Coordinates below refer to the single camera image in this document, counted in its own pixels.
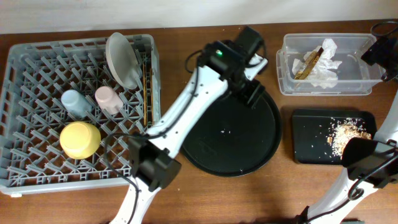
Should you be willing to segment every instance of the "black tray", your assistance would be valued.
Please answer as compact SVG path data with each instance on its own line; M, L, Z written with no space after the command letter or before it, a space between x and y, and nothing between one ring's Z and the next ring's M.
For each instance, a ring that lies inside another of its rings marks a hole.
M185 138L182 152L199 169L222 177L258 170L282 136L278 107L264 92L254 109L234 97L214 102Z
M358 119L357 126L363 125L372 138L377 131L374 116L369 112L295 110L292 117L295 160L303 164L341 165L341 158L332 154L332 148L327 143L327 136L333 132L329 129L330 123L334 123L336 127L337 121L343 122L346 118Z

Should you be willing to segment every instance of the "crumpled paper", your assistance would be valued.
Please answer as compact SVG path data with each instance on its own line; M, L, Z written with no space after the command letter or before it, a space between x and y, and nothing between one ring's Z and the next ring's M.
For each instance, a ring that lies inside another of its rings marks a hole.
M317 64L314 66L310 74L306 77L306 80L316 80L316 81L335 81L338 80L337 74L330 71L329 69L337 69L342 61L332 61L331 58L335 56L337 45L332 39L325 39L322 43L323 53L319 57ZM304 60L306 60L312 52L307 52L304 55ZM299 59L294 59L292 72L296 74L297 71L304 63ZM314 87L321 86L323 89L333 88L337 85L335 82L314 82L311 83Z

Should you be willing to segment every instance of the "gray dish rack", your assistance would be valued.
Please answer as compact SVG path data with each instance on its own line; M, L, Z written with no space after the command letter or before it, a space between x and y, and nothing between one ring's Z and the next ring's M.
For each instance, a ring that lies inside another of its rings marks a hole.
M99 149L83 160L69 158L59 144L61 130L73 121L94 124L105 138L115 132L144 132L160 119L159 53L155 42L146 34L126 37L148 68L145 80L142 78L135 90L121 87L112 77L105 57L107 38L11 47L0 95L2 193L20 197L127 184L106 167L103 140ZM95 90L103 85L119 93L124 102L120 113L110 115L96 104ZM87 117L76 119L62 106L60 97L69 89L79 91L93 105ZM144 113L149 118L147 125ZM126 143L119 138L110 147L111 163L129 176Z

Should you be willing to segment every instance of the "black round tray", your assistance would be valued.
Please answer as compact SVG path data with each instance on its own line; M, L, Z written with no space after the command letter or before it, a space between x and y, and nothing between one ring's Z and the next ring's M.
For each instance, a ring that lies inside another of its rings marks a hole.
M258 170L275 154L282 136L278 107L264 92L254 109L233 97L214 102L182 146L199 169L222 177Z

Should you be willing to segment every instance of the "food scrap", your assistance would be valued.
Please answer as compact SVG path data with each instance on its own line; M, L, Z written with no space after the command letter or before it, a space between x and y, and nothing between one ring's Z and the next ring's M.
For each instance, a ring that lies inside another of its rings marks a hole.
M372 139L372 136L366 132L366 129L357 127L358 119L352 120L347 118L342 123L338 121L337 127L334 128L334 124L331 127L333 134L326 137L328 144L332 147L334 156L342 156L344 148L346 147L349 140L352 138L363 138Z

